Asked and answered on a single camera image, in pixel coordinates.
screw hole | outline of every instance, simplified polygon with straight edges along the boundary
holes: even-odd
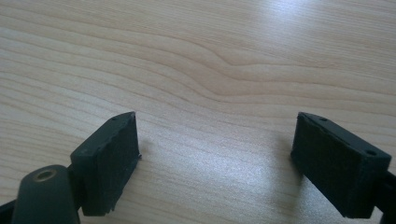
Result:
[[[35,175],[35,177],[33,177],[33,180],[35,182],[43,182],[53,178],[55,175],[56,175],[56,170],[44,170],[38,173],[37,175]]]
[[[376,156],[376,153],[374,151],[372,151],[372,150],[367,150],[366,153],[371,155],[371,156]]]

black plastic bracket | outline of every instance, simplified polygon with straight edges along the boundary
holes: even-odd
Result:
[[[0,206],[0,223],[79,223],[103,216],[117,200],[141,158],[135,113],[109,119],[72,154],[66,168],[51,165],[27,175],[16,201]]]
[[[329,119],[299,113],[291,157],[342,216],[369,218],[377,206],[388,221],[396,220],[388,153]]]

wooden table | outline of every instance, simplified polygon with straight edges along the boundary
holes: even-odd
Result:
[[[0,203],[133,110],[143,160],[82,223],[378,223],[341,217],[290,149],[305,111],[395,157],[395,71],[392,0],[1,0]]]

black plastic block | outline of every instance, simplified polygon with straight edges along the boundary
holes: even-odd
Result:
[[[368,218],[391,156],[332,121],[299,113],[291,157],[344,217]]]
[[[85,188],[85,216],[114,210],[139,155],[134,112],[109,119],[71,154],[74,176]]]

table surface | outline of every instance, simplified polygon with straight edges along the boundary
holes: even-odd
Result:
[[[392,0],[1,0],[0,203],[136,111],[143,160],[82,223],[378,223],[341,217],[290,149],[304,111],[395,157],[395,71]]]

